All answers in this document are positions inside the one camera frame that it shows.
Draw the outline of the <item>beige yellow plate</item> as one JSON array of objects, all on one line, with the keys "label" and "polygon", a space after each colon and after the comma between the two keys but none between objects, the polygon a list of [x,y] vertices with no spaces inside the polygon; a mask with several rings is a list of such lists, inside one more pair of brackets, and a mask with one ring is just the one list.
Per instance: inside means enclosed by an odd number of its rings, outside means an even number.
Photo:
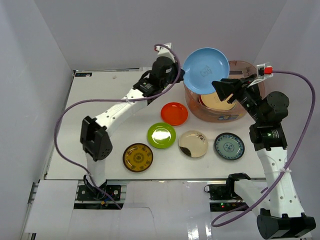
[{"label": "beige yellow plate", "polygon": [[203,105],[217,111],[229,111],[236,107],[236,102],[228,103],[228,99],[220,101],[216,92],[211,94],[201,94]]}]

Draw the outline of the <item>red teal floral plate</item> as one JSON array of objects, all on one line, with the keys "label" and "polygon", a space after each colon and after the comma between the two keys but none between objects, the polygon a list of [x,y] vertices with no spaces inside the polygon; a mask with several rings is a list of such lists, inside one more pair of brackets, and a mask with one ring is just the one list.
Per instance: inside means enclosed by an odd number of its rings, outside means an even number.
[{"label": "red teal floral plate", "polygon": [[198,102],[199,102],[201,105],[204,105],[200,94],[198,94]]}]

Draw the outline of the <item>light blue plate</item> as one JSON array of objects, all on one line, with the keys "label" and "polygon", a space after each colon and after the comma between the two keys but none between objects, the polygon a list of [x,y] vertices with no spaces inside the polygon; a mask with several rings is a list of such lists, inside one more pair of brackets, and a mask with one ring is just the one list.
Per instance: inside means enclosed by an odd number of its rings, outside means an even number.
[{"label": "light blue plate", "polygon": [[192,52],[185,60],[184,85],[198,95],[208,95],[216,90],[213,81],[226,79],[230,73],[230,65],[226,56],[218,49],[203,47]]}]

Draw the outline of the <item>cream brown glossy plate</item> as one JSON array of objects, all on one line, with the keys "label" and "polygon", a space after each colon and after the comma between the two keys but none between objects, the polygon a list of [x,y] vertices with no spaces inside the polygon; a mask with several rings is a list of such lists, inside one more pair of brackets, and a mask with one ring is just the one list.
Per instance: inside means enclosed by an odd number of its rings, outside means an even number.
[{"label": "cream brown glossy plate", "polygon": [[178,146],[188,157],[200,158],[207,153],[209,142],[202,132],[189,130],[179,137]]}]

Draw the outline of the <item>yellow brown patterned plate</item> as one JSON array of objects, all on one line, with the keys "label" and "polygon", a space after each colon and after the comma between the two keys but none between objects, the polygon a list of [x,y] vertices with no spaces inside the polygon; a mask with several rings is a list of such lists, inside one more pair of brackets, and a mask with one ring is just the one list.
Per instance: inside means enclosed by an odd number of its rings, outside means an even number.
[{"label": "yellow brown patterned plate", "polygon": [[151,148],[143,143],[129,145],[122,155],[125,168],[133,173],[146,171],[152,165],[153,159]]}]

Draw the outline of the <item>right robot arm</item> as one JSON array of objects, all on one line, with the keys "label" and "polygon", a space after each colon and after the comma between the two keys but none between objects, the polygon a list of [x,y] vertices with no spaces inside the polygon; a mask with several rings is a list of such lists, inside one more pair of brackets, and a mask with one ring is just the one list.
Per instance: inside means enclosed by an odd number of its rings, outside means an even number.
[{"label": "right robot arm", "polygon": [[244,78],[223,78],[212,85],[221,101],[238,101],[255,121],[249,136],[267,182],[267,190],[261,193],[248,175],[235,173],[227,179],[226,195],[233,200],[244,199],[256,215],[263,239],[303,237],[316,228],[316,221],[305,214],[289,169],[288,144],[281,124],[288,116],[289,98],[279,91],[262,98],[253,82]]}]

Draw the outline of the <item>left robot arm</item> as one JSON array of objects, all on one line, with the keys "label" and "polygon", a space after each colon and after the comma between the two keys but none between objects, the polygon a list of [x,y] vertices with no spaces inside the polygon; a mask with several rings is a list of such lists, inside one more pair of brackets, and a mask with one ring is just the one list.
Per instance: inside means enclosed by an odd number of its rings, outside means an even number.
[{"label": "left robot arm", "polygon": [[151,70],[142,74],[132,89],[105,112],[82,121],[80,143],[85,152],[89,173],[84,177],[88,193],[99,200],[105,196],[105,160],[113,149],[111,136],[139,110],[150,105],[172,83],[183,80],[184,71],[173,57],[159,56]]}]

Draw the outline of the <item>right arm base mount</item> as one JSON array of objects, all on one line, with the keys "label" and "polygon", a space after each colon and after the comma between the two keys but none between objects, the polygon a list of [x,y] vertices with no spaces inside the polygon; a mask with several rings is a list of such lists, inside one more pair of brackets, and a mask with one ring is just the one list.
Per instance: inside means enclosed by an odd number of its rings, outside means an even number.
[{"label": "right arm base mount", "polygon": [[249,208],[240,196],[229,192],[226,184],[207,184],[203,190],[209,194],[211,212],[245,211]]}]

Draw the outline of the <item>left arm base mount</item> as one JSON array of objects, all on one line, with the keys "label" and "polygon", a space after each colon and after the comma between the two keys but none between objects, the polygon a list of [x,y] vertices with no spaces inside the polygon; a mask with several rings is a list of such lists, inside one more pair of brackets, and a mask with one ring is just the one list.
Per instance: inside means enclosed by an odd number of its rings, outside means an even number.
[{"label": "left arm base mount", "polygon": [[[99,186],[99,188],[107,193],[114,201],[121,200],[121,185],[109,185],[107,184],[106,180],[101,186]],[[112,207],[118,209],[118,207],[106,194],[98,190],[89,182],[86,176],[83,178],[83,184],[78,186],[76,200],[84,203],[98,201],[100,203],[100,207],[106,207],[110,202]]]}]

